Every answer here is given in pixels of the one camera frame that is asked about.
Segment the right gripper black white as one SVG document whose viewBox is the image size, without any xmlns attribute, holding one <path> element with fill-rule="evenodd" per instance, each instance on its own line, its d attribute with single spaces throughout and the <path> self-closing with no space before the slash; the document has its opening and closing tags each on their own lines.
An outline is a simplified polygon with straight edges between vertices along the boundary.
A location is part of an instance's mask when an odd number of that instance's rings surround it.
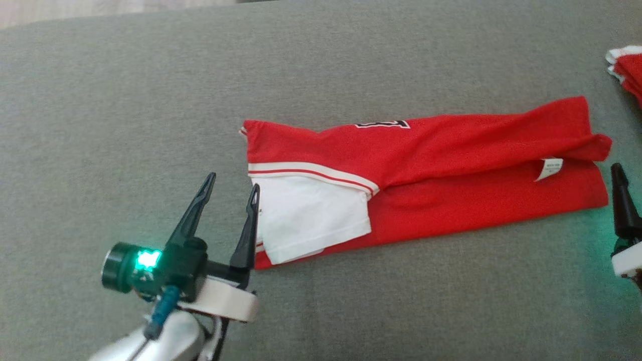
<svg viewBox="0 0 642 361">
<path fill-rule="evenodd" d="M 628 178 L 620 163 L 611 168 L 614 232 L 619 237 L 611 254 L 618 277 L 635 278 L 641 272 L 641 218 L 628 191 Z"/>
</svg>

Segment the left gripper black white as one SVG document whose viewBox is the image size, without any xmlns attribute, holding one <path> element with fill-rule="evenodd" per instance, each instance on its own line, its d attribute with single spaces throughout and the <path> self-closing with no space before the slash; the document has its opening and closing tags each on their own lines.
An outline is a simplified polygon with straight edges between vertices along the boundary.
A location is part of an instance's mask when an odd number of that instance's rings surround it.
<svg viewBox="0 0 642 361">
<path fill-rule="evenodd" d="M 240 322 L 252 322 L 257 314 L 258 297 L 247 286 L 255 264 L 259 184 L 251 189 L 247 219 L 230 265 L 210 261 L 206 250 L 192 242 L 181 246 L 195 237 L 215 181 L 215 173 L 206 176 L 165 249 L 119 243 L 105 257 L 102 286 L 115 292 L 135 292 L 139 298 L 154 302 L 151 322 L 165 322 L 174 310 Z"/>
</svg>

